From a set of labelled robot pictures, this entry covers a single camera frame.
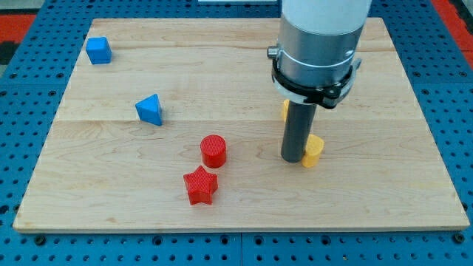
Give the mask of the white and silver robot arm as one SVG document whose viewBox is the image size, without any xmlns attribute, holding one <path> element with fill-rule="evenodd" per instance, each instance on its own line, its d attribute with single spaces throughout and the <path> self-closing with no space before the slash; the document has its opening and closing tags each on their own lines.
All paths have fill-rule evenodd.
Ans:
<svg viewBox="0 0 473 266">
<path fill-rule="evenodd" d="M 287 99 L 335 108 L 351 90 L 355 58 L 371 0 L 284 0 L 276 45 L 268 47 L 272 79 Z"/>
</svg>

